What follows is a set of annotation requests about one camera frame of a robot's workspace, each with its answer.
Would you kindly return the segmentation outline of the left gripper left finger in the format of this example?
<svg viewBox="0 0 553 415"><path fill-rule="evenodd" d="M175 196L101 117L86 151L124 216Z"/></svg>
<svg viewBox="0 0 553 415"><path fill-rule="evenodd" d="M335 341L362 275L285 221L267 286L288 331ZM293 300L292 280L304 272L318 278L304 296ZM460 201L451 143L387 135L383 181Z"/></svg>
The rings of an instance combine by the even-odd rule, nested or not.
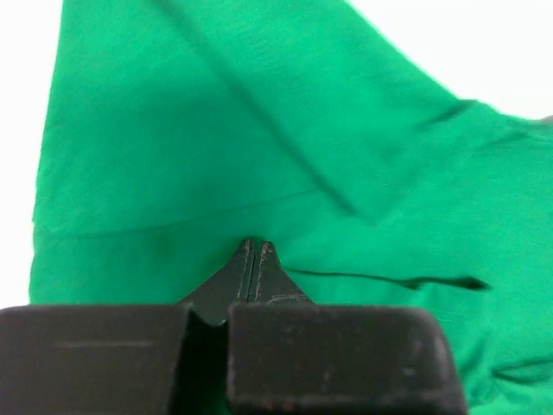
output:
<svg viewBox="0 0 553 415"><path fill-rule="evenodd" d="M254 255L243 241L179 303L3 309L2 413L198 413L225 384L227 310Z"/></svg>

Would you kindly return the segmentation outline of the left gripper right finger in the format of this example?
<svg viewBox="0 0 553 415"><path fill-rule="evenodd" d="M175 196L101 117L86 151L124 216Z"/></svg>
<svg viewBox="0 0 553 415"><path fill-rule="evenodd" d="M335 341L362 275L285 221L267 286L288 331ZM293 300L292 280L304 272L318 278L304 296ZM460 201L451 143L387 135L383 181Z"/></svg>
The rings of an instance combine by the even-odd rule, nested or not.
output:
<svg viewBox="0 0 553 415"><path fill-rule="evenodd" d="M226 399L234 414L465 414L437 320L411 307L317 305L275 247L247 240L228 311Z"/></svg>

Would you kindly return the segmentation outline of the green t shirt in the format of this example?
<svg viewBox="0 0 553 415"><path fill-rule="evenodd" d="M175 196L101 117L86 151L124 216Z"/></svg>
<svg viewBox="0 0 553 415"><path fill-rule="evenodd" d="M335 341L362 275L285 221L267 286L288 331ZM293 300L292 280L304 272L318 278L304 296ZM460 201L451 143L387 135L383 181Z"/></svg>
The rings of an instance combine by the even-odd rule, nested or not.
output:
<svg viewBox="0 0 553 415"><path fill-rule="evenodd" d="M32 303L173 303L245 238L317 303L416 306L473 414L552 411L552 129L344 1L66 1Z"/></svg>

